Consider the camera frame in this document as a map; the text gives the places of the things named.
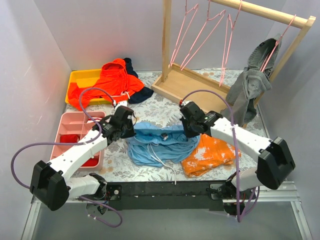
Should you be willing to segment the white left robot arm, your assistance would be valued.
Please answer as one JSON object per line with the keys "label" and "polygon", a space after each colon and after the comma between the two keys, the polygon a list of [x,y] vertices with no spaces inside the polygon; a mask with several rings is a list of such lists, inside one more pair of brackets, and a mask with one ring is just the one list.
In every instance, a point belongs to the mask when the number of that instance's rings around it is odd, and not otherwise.
{"label": "white left robot arm", "polygon": [[96,123],[77,145],[49,162],[39,161],[33,168],[30,192],[52,211],[61,208],[69,198],[104,199],[107,181],[102,176],[90,173],[74,178],[73,174],[111,143],[133,137],[133,116],[132,109],[120,105],[113,115]]}

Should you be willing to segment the light blue shorts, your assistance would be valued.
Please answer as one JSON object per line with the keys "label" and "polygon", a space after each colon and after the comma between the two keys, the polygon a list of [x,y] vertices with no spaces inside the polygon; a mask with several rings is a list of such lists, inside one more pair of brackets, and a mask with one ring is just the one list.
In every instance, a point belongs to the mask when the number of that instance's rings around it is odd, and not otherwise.
{"label": "light blue shorts", "polygon": [[161,128],[149,122],[138,122],[133,129],[135,135],[125,140],[127,154],[137,166],[172,170],[166,162],[182,162],[200,142],[199,135],[187,137],[181,124]]}

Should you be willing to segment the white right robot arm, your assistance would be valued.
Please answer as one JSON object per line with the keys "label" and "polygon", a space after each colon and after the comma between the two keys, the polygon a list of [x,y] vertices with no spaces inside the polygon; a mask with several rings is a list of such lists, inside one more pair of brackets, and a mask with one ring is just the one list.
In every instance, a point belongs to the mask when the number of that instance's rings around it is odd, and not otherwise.
{"label": "white right robot arm", "polygon": [[287,142],[253,134],[215,111],[204,113],[193,101],[180,105],[184,133],[188,138],[204,134],[230,145],[257,162],[257,167],[232,174],[221,186],[209,192],[220,199],[237,199],[247,190],[265,186],[277,190],[296,165]]}

